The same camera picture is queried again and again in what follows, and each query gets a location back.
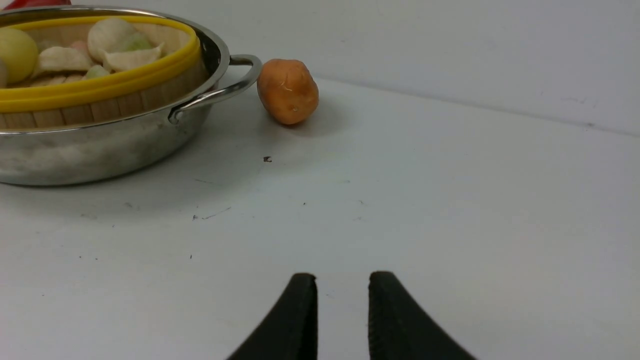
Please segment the pot rim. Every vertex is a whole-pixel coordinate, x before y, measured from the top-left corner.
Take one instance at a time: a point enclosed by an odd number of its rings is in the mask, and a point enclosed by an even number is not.
[[[111,15],[109,13],[113,13],[113,16],[148,16],[148,17],[160,17],[164,19],[170,19],[177,22],[181,22],[193,28],[196,31],[196,35],[200,39],[200,44],[202,47],[202,56],[207,54],[206,44],[202,41],[203,37],[208,38],[213,41],[220,52],[220,58],[218,59],[218,66],[216,70],[209,76],[209,79],[205,81],[202,85],[200,85],[196,90],[193,90],[191,93],[185,95],[184,97],[167,104],[161,108],[146,111],[144,113],[140,113],[137,115],[133,115],[130,117],[123,117],[116,120],[102,122],[99,124],[87,124],[76,127],[65,127],[61,129],[43,129],[36,131],[11,131],[10,129],[3,129],[0,131],[0,137],[3,136],[27,136],[27,135],[42,135],[42,134],[51,134],[51,133],[68,133],[70,131],[82,131],[85,129],[93,129],[101,126],[108,126],[119,124],[123,122],[127,122],[129,120],[134,120],[136,118],[145,117],[150,114],[155,114],[163,111],[167,111],[172,108],[183,104],[190,99],[194,98],[197,95],[200,95],[208,90],[210,90],[224,75],[227,71],[230,61],[230,54],[226,43],[211,30],[199,25],[195,22],[183,19],[181,17],[168,15],[161,12],[154,12],[150,10],[140,10],[135,8],[124,8],[121,6],[85,6],[85,5],[72,5],[72,6],[41,6],[41,7],[33,7],[33,8],[23,8],[18,10],[10,10],[6,12],[0,12],[0,26],[9,26],[12,24],[18,24],[21,22],[31,22],[36,21],[35,19],[29,19],[28,15],[32,15],[32,17],[40,18],[41,20],[45,19],[58,19],[63,17],[86,17],[86,16],[100,16],[100,15]],[[27,15],[27,19],[21,20],[20,18],[24,15]]]

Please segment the white wall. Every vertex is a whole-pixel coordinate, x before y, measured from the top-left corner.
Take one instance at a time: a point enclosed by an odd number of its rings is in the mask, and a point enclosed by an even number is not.
[[[324,78],[640,135],[640,0],[77,0],[206,25]]]

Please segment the orange potato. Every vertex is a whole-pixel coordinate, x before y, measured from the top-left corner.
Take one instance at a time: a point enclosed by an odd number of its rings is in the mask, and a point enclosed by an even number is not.
[[[293,125],[309,118],[318,107],[318,86],[302,61],[272,59],[262,66],[258,96],[279,123]]]

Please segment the scratch mark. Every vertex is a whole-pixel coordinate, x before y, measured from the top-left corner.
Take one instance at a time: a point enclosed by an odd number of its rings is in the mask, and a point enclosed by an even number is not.
[[[211,181],[206,181],[206,180],[194,179],[194,181],[198,181],[199,183],[217,185],[216,183],[213,183]]]
[[[580,104],[584,104],[585,102],[587,102],[588,98],[583,98],[582,100],[577,99],[575,97],[562,97],[560,98],[561,101],[572,101],[572,102],[579,102]]]
[[[202,218],[202,220],[207,220],[209,218],[215,217],[215,216],[220,215],[220,214],[224,213],[225,211],[229,211],[229,210],[231,210],[231,206],[229,206],[228,208],[226,208],[224,210],[221,210],[221,211],[219,211],[219,212],[217,212],[217,213],[215,213],[213,215],[209,215],[208,217]]]

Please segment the stainless steel pot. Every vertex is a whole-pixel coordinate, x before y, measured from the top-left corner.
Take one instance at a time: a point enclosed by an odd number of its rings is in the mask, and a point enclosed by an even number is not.
[[[0,12],[0,27],[21,22],[98,15],[164,17],[191,26],[200,38],[211,75],[185,98],[135,117],[72,129],[0,132],[0,182],[50,186],[107,179],[145,167],[184,145],[207,118],[211,106],[252,86],[262,63],[253,55],[229,55],[216,34],[163,13],[111,6],[47,6]],[[236,84],[216,88],[229,65],[250,65]]]

